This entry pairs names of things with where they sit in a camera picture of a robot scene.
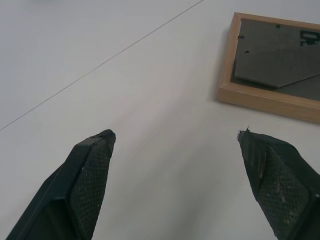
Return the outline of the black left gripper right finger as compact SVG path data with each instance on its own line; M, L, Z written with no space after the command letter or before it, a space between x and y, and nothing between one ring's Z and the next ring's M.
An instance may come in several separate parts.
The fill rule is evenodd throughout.
M290 143L238 132L253 196L278 240L320 240L320 174Z

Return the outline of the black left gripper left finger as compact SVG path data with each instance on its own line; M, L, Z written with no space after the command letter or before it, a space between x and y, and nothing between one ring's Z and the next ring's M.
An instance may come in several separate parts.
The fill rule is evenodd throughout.
M115 142L106 129L76 144L5 240L92 240Z

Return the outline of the wooden picture frame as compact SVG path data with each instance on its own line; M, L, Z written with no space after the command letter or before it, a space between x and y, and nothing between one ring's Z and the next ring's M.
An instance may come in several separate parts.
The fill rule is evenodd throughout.
M236 12L217 99L320 124L320 24Z

